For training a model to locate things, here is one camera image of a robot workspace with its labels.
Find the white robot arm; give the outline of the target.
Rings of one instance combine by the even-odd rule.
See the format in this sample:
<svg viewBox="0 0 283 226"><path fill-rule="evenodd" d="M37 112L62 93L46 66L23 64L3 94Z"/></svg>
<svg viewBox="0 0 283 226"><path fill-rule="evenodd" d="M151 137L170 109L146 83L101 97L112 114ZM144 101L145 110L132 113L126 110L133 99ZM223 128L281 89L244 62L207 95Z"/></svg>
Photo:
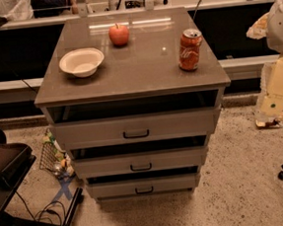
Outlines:
<svg viewBox="0 0 283 226"><path fill-rule="evenodd" d="M283 53L283 0L276 0L268 13L267 44L272 50Z"/></svg>

